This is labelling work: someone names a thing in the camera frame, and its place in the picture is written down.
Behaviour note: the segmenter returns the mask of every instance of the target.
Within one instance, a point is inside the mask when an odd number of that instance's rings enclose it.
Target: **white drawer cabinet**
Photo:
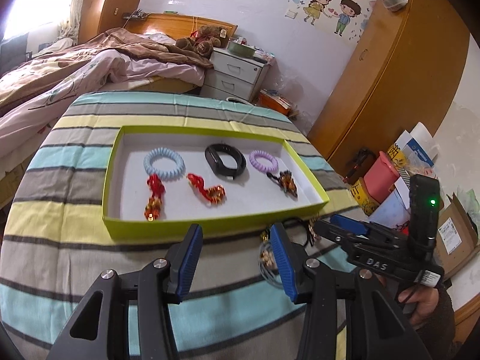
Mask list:
[[[260,91],[269,65],[215,48],[200,95],[218,100],[233,96],[251,102]]]

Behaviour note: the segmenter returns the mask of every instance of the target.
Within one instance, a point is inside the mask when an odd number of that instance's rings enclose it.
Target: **purple coil hair tie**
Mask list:
[[[266,158],[268,161],[270,161],[272,163],[272,166],[265,166],[265,165],[262,165],[261,163],[259,163],[257,161],[257,157],[262,157],[262,158]],[[276,173],[277,170],[278,170],[278,161],[275,157],[273,157],[272,155],[268,154],[266,151],[262,151],[262,150],[255,150],[255,151],[252,151],[249,155],[249,159],[250,159],[250,163],[253,165],[253,167],[255,169],[257,169],[258,171],[262,172],[262,173]]]

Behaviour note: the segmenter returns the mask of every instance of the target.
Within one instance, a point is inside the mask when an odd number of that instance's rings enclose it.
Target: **striped tablecloth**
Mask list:
[[[164,256],[169,247],[152,240],[119,244],[102,222],[107,161],[123,125],[208,127],[287,139],[330,197],[321,215],[341,212],[363,218],[340,177],[279,113],[185,95],[83,95],[33,158],[5,229],[0,255],[1,317],[27,359],[46,357],[102,270],[113,268],[119,274],[139,270]],[[260,231],[205,240],[188,300],[170,307],[182,358],[296,356],[304,307],[293,305],[282,290],[261,279],[257,266]],[[319,248],[310,253],[335,269],[352,268],[339,248],[327,241]],[[130,354],[135,357],[140,353],[135,305],[129,314]],[[339,331],[343,322],[340,312]]]

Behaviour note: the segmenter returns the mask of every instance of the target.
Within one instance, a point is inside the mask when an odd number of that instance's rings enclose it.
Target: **human hand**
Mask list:
[[[416,287],[410,287],[405,291],[402,291],[398,296],[399,302],[404,302],[405,299],[415,290]],[[426,286],[420,286],[415,293],[410,297],[406,303],[417,302],[417,307],[413,312],[410,323],[417,329],[435,310],[438,304],[438,290],[436,288],[430,288]]]

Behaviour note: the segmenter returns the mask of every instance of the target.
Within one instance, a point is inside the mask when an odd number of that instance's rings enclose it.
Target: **black smart band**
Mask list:
[[[233,157],[237,163],[237,169],[232,169],[225,166],[218,152],[225,153]],[[205,149],[205,159],[210,165],[210,168],[212,168],[213,173],[216,175],[232,177],[233,179],[240,176],[247,166],[247,160],[238,149],[223,143],[215,143],[207,147]]]

